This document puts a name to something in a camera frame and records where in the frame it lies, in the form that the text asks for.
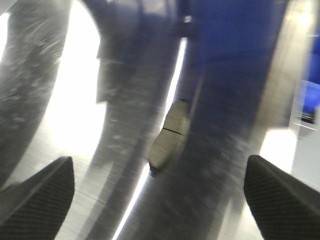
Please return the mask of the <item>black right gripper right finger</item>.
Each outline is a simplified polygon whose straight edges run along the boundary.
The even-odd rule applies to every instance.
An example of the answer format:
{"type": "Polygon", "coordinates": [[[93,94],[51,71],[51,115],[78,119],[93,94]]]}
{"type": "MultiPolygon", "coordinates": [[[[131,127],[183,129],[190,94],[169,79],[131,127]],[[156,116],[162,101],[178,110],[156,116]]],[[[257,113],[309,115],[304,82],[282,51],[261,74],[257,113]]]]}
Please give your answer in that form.
{"type": "Polygon", "coordinates": [[[265,240],[318,240],[320,193],[259,155],[250,155],[244,195],[265,240]]]}

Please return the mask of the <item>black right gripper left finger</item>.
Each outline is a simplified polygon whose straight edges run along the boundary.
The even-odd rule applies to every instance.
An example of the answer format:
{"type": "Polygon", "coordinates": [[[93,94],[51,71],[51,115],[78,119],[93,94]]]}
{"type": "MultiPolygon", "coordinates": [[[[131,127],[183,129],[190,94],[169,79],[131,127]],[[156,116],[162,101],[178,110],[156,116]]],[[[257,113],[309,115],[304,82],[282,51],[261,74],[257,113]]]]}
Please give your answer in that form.
{"type": "Polygon", "coordinates": [[[0,192],[2,240],[53,240],[75,194],[73,159],[62,156],[0,192]]]}

